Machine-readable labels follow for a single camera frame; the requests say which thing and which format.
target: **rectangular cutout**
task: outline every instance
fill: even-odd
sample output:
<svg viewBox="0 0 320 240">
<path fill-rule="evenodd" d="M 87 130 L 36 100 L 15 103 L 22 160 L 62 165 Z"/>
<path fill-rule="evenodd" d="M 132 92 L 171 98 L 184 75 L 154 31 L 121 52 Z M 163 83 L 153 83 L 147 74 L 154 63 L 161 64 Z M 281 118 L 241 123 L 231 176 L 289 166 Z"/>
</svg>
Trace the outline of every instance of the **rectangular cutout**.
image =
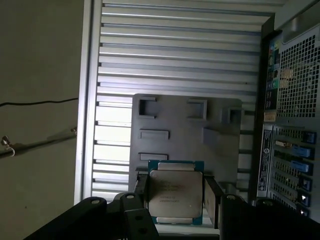
<svg viewBox="0 0 320 240">
<path fill-rule="evenodd" d="M 208 101 L 200 99 L 188 100 L 189 120 L 207 120 Z"/>
<path fill-rule="evenodd" d="M 168 140 L 169 131 L 165 130 L 139 130 L 140 139 Z"/>
<path fill-rule="evenodd" d="M 241 124 L 244 113 L 241 107 L 225 107 L 221 111 L 221 123 Z"/>
<path fill-rule="evenodd" d="M 155 119 L 158 113 L 157 100 L 152 96 L 142 96 L 139 99 L 139 118 Z"/>
<path fill-rule="evenodd" d="M 139 159 L 141 161 L 149 161 L 149 160 L 168 160 L 169 156 L 167 154 L 158 154 L 158 153 L 142 153 L 139 152 Z"/>
</svg>

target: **black cable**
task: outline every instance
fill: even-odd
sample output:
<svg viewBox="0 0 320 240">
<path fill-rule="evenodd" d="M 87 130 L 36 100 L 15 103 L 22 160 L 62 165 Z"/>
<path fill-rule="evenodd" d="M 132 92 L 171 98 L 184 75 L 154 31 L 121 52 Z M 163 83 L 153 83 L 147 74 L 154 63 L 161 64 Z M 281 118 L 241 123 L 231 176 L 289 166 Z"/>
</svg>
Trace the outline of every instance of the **black cable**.
<svg viewBox="0 0 320 240">
<path fill-rule="evenodd" d="M 75 97 L 75 98 L 65 99 L 65 100 L 61 100 L 61 101 L 36 101 L 36 102 L 25 102 L 25 103 L 22 103 L 22 102 L 3 102 L 0 104 L 0 108 L 3 106 L 7 106 L 7 105 L 31 106 L 31 105 L 39 105 L 39 104 L 62 104 L 62 103 L 75 101 L 75 100 L 78 100 L 78 98 Z"/>
</svg>

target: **gray wall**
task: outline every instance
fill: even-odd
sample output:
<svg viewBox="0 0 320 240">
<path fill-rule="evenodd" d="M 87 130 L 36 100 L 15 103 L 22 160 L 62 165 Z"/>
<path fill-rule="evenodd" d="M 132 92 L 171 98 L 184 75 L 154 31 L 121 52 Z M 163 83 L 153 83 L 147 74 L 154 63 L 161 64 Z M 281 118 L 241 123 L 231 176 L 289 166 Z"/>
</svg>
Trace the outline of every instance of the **gray wall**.
<svg viewBox="0 0 320 240">
<path fill-rule="evenodd" d="M 0 1 L 0 103 L 78 96 L 82 18 L 82 0 Z M 0 137 L 45 140 L 76 126 L 77 112 L 77 101 L 1 107 Z M 0 159 L 0 239 L 22 239 L 73 205 L 75 156 L 71 140 Z"/>
</svg>

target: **metal vent grille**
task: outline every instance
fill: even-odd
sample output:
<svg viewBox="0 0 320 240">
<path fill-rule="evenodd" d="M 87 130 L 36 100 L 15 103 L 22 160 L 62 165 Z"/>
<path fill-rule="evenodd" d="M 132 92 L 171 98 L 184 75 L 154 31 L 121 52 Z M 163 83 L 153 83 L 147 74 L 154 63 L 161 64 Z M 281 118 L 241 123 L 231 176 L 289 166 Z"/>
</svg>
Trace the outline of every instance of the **metal vent grille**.
<svg viewBox="0 0 320 240">
<path fill-rule="evenodd" d="M 273 161 L 273 166 L 276 169 L 279 169 L 280 171 L 282 171 L 286 174 L 290 174 L 296 178 L 298 177 L 298 175 L 300 173 L 298 170 L 290 167 L 289 165 L 284 164 L 283 162 L 278 161 L 276 158 Z"/>
<path fill-rule="evenodd" d="M 284 175 L 282 175 L 280 172 L 276 172 L 274 171 L 272 173 L 272 177 L 277 180 L 280 183 L 283 183 L 284 185 L 296 190 L 298 187 L 298 183 L 296 181 L 293 181 L 292 179 L 290 179 L 289 177 L 286 177 Z"/>
<path fill-rule="evenodd" d="M 285 202 L 283 199 L 281 199 L 280 197 L 278 197 L 277 195 L 275 195 L 274 193 L 271 194 L 272 199 L 276 200 L 278 203 L 281 203 L 283 205 L 285 205 L 286 207 L 292 209 L 292 210 L 296 210 L 293 206 L 291 206 L 290 204 L 288 204 L 287 202 Z"/>
<path fill-rule="evenodd" d="M 288 189 L 286 189 L 285 187 L 281 186 L 280 184 L 273 182 L 272 183 L 272 188 L 274 191 L 278 192 L 279 194 L 281 194 L 282 196 L 286 197 L 287 199 L 289 199 L 290 201 L 295 201 L 297 199 L 297 193 L 290 191 Z"/>
<path fill-rule="evenodd" d="M 303 138 L 303 132 L 300 130 L 294 130 L 294 129 L 278 128 L 277 135 L 284 136 L 284 137 L 290 137 L 290 138 L 294 138 L 294 139 L 302 139 Z"/>
<path fill-rule="evenodd" d="M 281 53 L 278 117 L 316 116 L 320 49 L 315 43 L 313 35 Z"/>
</svg>

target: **sticker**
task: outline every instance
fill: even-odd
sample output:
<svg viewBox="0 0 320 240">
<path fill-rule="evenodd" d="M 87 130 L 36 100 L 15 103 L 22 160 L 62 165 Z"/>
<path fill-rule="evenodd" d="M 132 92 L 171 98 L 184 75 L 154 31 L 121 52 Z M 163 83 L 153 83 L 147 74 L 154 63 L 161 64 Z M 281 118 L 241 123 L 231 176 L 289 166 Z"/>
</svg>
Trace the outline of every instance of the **sticker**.
<svg viewBox="0 0 320 240">
<path fill-rule="evenodd" d="M 294 71 L 292 69 L 289 69 L 289 68 L 282 69 L 280 77 L 282 79 L 292 79 L 294 77 Z"/>
<path fill-rule="evenodd" d="M 267 111 L 264 113 L 265 122 L 275 122 L 276 121 L 276 111 Z"/>
<path fill-rule="evenodd" d="M 280 80 L 279 82 L 279 88 L 280 89 L 286 89 L 289 87 L 289 81 L 288 80 Z"/>
<path fill-rule="evenodd" d="M 274 43 L 274 50 L 279 49 L 280 46 L 281 46 L 281 40 L 275 41 L 275 43 Z"/>
<path fill-rule="evenodd" d="M 262 138 L 262 151 L 260 156 L 260 169 L 259 169 L 259 180 L 258 190 L 266 191 L 268 183 L 268 171 L 270 163 L 270 153 L 272 144 L 272 131 L 264 130 Z"/>
</svg>

